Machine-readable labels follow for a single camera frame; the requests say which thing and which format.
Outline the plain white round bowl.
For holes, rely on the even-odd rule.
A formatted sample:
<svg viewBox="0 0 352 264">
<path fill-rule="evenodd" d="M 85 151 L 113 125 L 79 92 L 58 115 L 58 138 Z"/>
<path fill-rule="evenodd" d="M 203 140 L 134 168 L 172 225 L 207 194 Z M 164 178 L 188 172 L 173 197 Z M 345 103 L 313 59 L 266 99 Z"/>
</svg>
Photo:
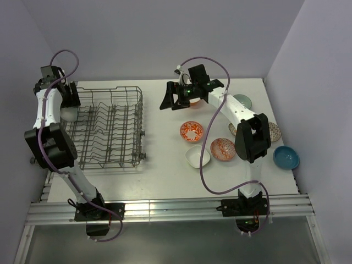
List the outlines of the plain white round bowl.
<svg viewBox="0 0 352 264">
<path fill-rule="evenodd" d="M 75 122 L 78 119 L 78 108 L 77 107 L 61 108 L 60 117 L 66 122 Z"/>
</svg>

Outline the white bowl orange outside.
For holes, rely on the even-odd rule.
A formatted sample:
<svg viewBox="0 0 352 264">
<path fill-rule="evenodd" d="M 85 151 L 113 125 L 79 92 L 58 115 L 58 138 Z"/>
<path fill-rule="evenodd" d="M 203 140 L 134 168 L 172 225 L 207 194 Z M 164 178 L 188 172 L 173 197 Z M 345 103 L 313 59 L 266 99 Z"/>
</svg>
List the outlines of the white bowl orange outside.
<svg viewBox="0 0 352 264">
<path fill-rule="evenodd" d="M 194 98 L 190 100 L 190 107 L 197 109 L 200 106 L 201 99 L 200 98 Z"/>
</svg>

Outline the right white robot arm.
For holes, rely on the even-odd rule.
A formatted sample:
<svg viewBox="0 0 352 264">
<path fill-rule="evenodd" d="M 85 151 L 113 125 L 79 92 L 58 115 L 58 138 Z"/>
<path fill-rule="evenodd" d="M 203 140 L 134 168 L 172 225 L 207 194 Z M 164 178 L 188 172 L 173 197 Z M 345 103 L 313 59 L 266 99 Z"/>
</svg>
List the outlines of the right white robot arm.
<svg viewBox="0 0 352 264">
<path fill-rule="evenodd" d="M 190 101 L 199 98 L 214 106 L 216 114 L 222 113 L 236 126 L 234 147 L 245 162 L 244 183 L 237 187 L 244 197 L 238 201 L 238 208 L 243 214 L 251 214 L 257 207 L 254 197 L 263 190 L 260 185 L 262 159 L 271 147 L 267 116 L 244 107 L 228 92 L 228 85 L 218 79 L 210 79 L 202 64 L 189 68 L 188 81 L 184 80 L 182 66 L 177 66 L 175 73 L 179 80 L 167 82 L 166 94 L 159 108 L 173 111 L 189 108 Z"/>
</svg>

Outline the brown geometric pattern bowl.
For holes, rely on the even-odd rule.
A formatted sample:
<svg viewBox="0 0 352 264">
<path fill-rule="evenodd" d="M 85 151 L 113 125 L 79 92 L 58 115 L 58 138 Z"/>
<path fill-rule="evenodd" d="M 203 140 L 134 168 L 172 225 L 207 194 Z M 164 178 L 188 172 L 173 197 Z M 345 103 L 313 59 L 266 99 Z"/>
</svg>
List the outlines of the brown geometric pattern bowl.
<svg viewBox="0 0 352 264">
<path fill-rule="evenodd" d="M 268 122 L 268 124 L 269 124 L 269 135 L 270 135 L 271 142 L 279 141 L 282 137 L 282 132 L 279 126 L 273 122 Z"/>
</svg>

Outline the white square bowl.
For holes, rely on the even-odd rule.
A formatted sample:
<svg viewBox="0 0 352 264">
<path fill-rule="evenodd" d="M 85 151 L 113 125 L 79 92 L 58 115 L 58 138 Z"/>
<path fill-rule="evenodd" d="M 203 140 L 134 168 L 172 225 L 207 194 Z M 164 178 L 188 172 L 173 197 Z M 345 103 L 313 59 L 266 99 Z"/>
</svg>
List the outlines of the white square bowl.
<svg viewBox="0 0 352 264">
<path fill-rule="evenodd" d="M 193 147 L 189 148 L 185 153 L 186 161 L 193 168 L 196 168 L 196 169 L 200 168 L 201 149 L 202 149 L 201 145 L 194 145 Z M 208 164 L 210 159 L 211 159 L 210 154 L 206 150 L 204 150 L 202 165 L 204 166 Z"/>
</svg>

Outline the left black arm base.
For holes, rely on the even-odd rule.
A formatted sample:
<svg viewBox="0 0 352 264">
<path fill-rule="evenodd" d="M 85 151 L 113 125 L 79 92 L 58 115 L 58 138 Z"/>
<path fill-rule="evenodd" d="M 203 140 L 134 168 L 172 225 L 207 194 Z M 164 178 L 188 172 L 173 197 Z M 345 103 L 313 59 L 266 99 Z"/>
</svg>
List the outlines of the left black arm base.
<svg viewBox="0 0 352 264">
<path fill-rule="evenodd" d="M 75 208 L 75 222 L 86 222 L 86 235 L 91 240 L 99 242 L 111 241 L 117 238 L 123 230 L 123 219 L 125 213 L 125 204 L 121 202 L 105 203 L 100 201 L 98 205 L 105 210 L 92 206 L 89 203 L 77 203 L 72 199 L 67 200 L 68 204 Z M 112 221 L 119 221 L 120 227 L 118 233 L 111 238 L 105 237 L 110 231 Z"/>
</svg>

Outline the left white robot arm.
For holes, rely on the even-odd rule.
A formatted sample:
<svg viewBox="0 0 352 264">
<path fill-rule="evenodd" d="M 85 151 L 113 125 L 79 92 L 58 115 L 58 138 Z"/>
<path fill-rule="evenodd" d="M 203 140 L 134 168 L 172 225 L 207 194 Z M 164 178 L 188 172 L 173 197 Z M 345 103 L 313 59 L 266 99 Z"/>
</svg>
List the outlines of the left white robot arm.
<svg viewBox="0 0 352 264">
<path fill-rule="evenodd" d="M 37 117 L 31 130 L 24 133 L 32 154 L 41 168 L 57 173 L 69 186 L 76 201 L 68 200 L 88 221 L 101 220 L 107 205 L 77 163 L 78 153 L 61 122 L 74 122 L 81 105 L 74 82 L 68 83 L 57 66 L 41 68 L 42 78 L 34 87 L 38 100 Z"/>
</svg>

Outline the blue glazed bowl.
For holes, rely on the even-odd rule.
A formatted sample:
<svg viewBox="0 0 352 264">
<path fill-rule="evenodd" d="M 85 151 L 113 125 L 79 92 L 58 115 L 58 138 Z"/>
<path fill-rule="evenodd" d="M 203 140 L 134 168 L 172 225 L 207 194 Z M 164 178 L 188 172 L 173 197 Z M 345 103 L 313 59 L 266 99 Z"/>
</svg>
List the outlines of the blue glazed bowl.
<svg viewBox="0 0 352 264">
<path fill-rule="evenodd" d="M 275 165 L 284 170 L 292 170 L 300 164 L 299 155 L 288 146 L 279 146 L 273 152 Z"/>
</svg>

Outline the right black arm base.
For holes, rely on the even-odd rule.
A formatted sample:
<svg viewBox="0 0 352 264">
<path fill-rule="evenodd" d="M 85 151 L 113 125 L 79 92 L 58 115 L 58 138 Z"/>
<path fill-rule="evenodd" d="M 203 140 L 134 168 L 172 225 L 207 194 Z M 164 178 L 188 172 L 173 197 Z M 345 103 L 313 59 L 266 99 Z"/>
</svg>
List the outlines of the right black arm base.
<svg viewBox="0 0 352 264">
<path fill-rule="evenodd" d="M 261 191 L 250 198 L 239 192 L 236 199 L 221 200 L 221 205 L 216 210 L 221 212 L 223 217 L 264 216 L 268 212 L 268 202 Z"/>
</svg>

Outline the orange floral pattern bowl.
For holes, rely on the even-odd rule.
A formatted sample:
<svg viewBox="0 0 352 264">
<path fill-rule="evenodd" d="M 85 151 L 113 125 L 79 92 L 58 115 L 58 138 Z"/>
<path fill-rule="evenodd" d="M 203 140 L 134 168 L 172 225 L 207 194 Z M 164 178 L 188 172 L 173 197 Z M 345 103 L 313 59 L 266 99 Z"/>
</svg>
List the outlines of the orange floral pattern bowl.
<svg viewBox="0 0 352 264">
<path fill-rule="evenodd" d="M 180 126 L 179 132 L 182 139 L 195 143 L 203 138 L 204 128 L 196 121 L 187 121 Z"/>
</svg>

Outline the pale teal bowl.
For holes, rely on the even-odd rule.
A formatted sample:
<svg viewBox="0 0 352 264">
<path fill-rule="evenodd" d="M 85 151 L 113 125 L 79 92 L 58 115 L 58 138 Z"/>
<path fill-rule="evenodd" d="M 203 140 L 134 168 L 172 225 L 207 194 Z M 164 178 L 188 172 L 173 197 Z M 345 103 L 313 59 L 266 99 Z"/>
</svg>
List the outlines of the pale teal bowl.
<svg viewBox="0 0 352 264">
<path fill-rule="evenodd" d="M 237 101 L 239 101 L 245 108 L 251 109 L 252 101 L 249 97 L 243 94 L 236 94 L 233 96 Z"/>
</svg>

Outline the aluminium mounting rail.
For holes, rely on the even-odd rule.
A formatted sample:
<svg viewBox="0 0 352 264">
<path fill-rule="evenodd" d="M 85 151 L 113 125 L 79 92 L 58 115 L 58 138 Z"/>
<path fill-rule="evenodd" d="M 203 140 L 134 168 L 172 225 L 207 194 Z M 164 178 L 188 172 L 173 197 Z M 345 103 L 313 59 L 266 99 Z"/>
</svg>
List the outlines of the aluminium mounting rail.
<svg viewBox="0 0 352 264">
<path fill-rule="evenodd" d="M 223 219 L 216 208 L 223 197 L 168 200 L 132 200 L 125 204 L 124 223 L 201 221 Z M 308 195 L 273 195 L 269 198 L 270 216 L 314 216 Z M 78 224 L 74 208 L 66 202 L 33 203 L 25 220 L 26 226 Z"/>
</svg>

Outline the small flower shaped dish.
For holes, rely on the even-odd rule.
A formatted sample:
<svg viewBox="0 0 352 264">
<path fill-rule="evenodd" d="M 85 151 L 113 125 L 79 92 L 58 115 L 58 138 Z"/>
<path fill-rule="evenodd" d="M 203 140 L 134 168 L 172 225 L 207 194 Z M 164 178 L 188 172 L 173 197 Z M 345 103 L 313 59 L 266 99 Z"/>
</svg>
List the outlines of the small flower shaped dish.
<svg viewBox="0 0 352 264">
<path fill-rule="evenodd" d="M 229 128 L 229 131 L 231 132 L 231 134 L 232 134 L 233 136 L 236 136 L 237 130 L 236 130 L 235 126 L 234 126 L 232 123 L 230 123 L 230 124 L 228 125 L 228 128 Z"/>
</svg>

